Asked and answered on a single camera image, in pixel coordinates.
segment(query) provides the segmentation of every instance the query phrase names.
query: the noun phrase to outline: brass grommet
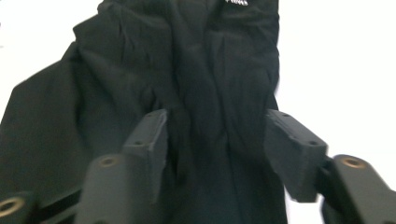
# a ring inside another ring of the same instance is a hole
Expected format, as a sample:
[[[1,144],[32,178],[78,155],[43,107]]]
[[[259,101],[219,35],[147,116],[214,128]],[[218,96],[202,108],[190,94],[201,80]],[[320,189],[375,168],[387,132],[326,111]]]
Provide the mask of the brass grommet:
[[[24,206],[24,199],[13,197],[0,202],[0,217],[6,217],[20,210]]]
[[[366,167],[366,164],[364,164],[364,162],[357,160],[355,158],[351,158],[351,157],[343,158],[342,162],[344,165],[352,167],[352,168],[356,168],[356,169],[363,169]]]
[[[108,157],[102,158],[99,161],[99,165],[107,168],[107,167],[117,164],[118,162],[119,162],[119,160],[117,159],[117,157],[108,156]]]

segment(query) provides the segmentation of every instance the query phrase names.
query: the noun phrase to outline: white background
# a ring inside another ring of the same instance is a hole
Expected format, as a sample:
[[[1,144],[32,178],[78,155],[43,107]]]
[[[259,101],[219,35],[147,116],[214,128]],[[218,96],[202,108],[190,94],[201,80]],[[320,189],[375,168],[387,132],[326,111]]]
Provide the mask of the white background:
[[[72,28],[100,2],[0,0],[0,117],[12,88],[60,60]],[[393,2],[280,0],[276,97],[281,111],[329,144],[330,156],[367,160],[396,189]],[[322,223],[319,203],[288,200],[288,212],[290,224]]]

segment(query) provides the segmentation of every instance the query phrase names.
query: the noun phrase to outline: black jacket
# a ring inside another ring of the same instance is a hole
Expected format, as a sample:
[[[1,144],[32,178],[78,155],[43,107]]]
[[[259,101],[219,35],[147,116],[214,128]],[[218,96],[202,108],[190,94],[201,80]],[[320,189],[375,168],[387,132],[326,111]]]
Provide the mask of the black jacket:
[[[18,85],[0,126],[0,194],[80,186],[148,112],[168,111],[161,199],[146,223],[286,223],[263,155],[276,108],[276,0],[109,0],[62,59]]]

